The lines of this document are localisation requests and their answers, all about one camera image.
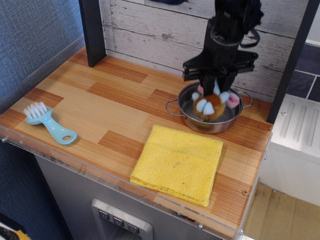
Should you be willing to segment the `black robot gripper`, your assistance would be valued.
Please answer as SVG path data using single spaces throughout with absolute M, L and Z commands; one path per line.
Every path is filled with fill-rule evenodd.
M 185 81 L 199 79 L 203 95 L 210 96 L 214 92 L 218 76 L 220 92 L 228 91 L 238 72 L 252 71 L 259 56 L 252 51 L 239 50 L 243 38 L 244 34 L 237 21 L 227 20 L 225 17 L 210 18 L 207 22 L 203 50 L 183 63 L 182 78 Z

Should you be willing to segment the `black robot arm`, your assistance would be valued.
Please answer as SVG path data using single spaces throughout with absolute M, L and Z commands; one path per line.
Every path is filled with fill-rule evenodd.
M 259 0 L 216 0 L 207 22 L 203 50 L 183 63 L 184 81 L 199 80 L 203 95 L 218 87 L 228 91 L 239 73 L 254 70 L 257 53 L 247 51 L 260 41 L 255 30 L 264 13 Z

